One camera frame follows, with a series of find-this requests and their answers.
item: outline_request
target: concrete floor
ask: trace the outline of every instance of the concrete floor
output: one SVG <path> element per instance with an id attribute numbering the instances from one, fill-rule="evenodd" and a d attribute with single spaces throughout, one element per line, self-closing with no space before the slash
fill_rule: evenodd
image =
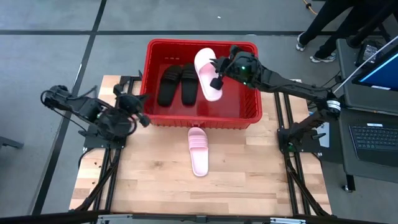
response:
<path id="1" fill-rule="evenodd" d="M 101 0 L 0 2 L 0 30 L 91 30 Z M 314 10 L 322 4 L 313 2 Z M 207 11 L 199 10 L 208 5 Z M 325 30 L 335 30 L 346 14 Z M 305 31 L 313 18 L 300 0 L 253 0 L 249 5 L 238 0 L 108 0 L 99 30 Z M 389 20 L 386 29 L 396 30 L 396 25 Z M 39 95 L 52 85 L 73 86 L 88 38 L 0 35 L 0 105 L 7 105 L 0 109 L 0 136 L 25 143 L 22 150 L 0 150 L 0 217 L 30 213 L 61 120 L 40 104 Z M 297 36 L 289 35 L 98 35 L 80 93 L 100 85 L 103 75 L 136 75 L 143 70 L 147 43 L 154 38 L 250 41 L 265 66 L 306 83 L 322 84 L 339 71 L 338 62 L 313 64 L 308 59 L 327 37 L 316 38 L 305 52 L 298 52 Z M 77 131 L 69 125 L 44 213 L 68 210 L 84 141 Z M 340 165 L 324 163 L 323 171 L 334 215 L 396 222 L 397 184 L 355 177 L 357 191 L 347 194 L 340 189 L 345 182 Z"/>

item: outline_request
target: slipper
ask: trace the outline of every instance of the slipper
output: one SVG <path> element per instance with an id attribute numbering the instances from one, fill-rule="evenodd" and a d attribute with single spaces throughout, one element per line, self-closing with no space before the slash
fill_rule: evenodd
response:
<path id="1" fill-rule="evenodd" d="M 197 177 L 206 176 L 209 171 L 209 148 L 204 130 L 196 127 L 189 129 L 188 143 L 193 174 Z"/>
<path id="2" fill-rule="evenodd" d="M 164 71 L 162 78 L 160 78 L 157 104 L 160 106 L 170 106 L 172 104 L 174 94 L 180 83 L 181 73 L 182 69 L 179 65 L 172 65 Z"/>
<path id="3" fill-rule="evenodd" d="M 216 68 L 211 64 L 210 59 L 216 59 L 216 55 L 210 48 L 199 50 L 195 56 L 194 64 L 197 71 L 203 95 L 208 101 L 216 101 L 223 95 L 222 90 L 216 90 L 210 86 L 214 78 L 218 78 Z"/>
<path id="4" fill-rule="evenodd" d="M 193 106 L 197 101 L 198 75 L 192 63 L 184 65 L 181 76 L 181 100 L 185 106 Z"/>

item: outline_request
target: person's leg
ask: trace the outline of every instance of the person's leg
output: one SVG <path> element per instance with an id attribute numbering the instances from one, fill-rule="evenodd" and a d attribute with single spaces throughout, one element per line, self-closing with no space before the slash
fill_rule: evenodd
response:
<path id="1" fill-rule="evenodd" d="M 381 9 L 382 4 L 369 5 L 365 2 L 358 3 L 354 6 L 347 18 L 341 23 L 336 32 L 322 45 L 319 50 L 311 57 L 312 62 L 319 62 L 320 59 L 328 58 L 331 53 L 336 50 L 336 40 L 340 38 L 347 38 L 355 34 L 360 28 L 362 28 L 367 22 L 369 22 L 373 16 Z M 333 58 L 327 59 L 326 62 L 334 60 Z"/>
<path id="2" fill-rule="evenodd" d="M 299 43 L 307 45 L 338 15 L 355 5 L 355 0 L 327 0 L 310 27 L 300 35 Z"/>

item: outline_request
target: pink slide sandal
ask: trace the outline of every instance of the pink slide sandal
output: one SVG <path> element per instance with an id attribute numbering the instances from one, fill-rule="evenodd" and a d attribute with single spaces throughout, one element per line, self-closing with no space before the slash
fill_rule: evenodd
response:
<path id="1" fill-rule="evenodd" d="M 216 101 L 221 98 L 223 91 L 210 86 L 212 79 L 218 77 L 210 59 L 216 59 L 214 51 L 210 48 L 201 49 L 195 56 L 194 64 L 203 95 L 208 101 Z"/>
<path id="2" fill-rule="evenodd" d="M 188 143 L 193 174 L 197 177 L 206 176 L 209 171 L 209 148 L 204 130 L 200 128 L 189 129 Z"/>

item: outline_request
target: red plastic basket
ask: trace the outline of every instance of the red plastic basket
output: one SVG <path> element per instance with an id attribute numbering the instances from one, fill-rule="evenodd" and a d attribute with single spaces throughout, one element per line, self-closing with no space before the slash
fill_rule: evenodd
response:
<path id="1" fill-rule="evenodd" d="M 258 122 L 262 116 L 260 92 L 228 77 L 223 79 L 223 96 L 218 101 L 207 101 L 199 85 L 196 104 L 184 106 L 181 102 L 180 84 L 170 107 L 157 104 L 160 78 L 166 68 L 193 63 L 197 52 L 206 47 L 213 49 L 217 57 L 227 57 L 232 45 L 257 56 L 257 47 L 249 42 L 178 39 L 154 39 L 149 42 L 141 94 L 150 96 L 144 105 L 144 113 L 149 116 L 152 124 L 244 129 Z"/>

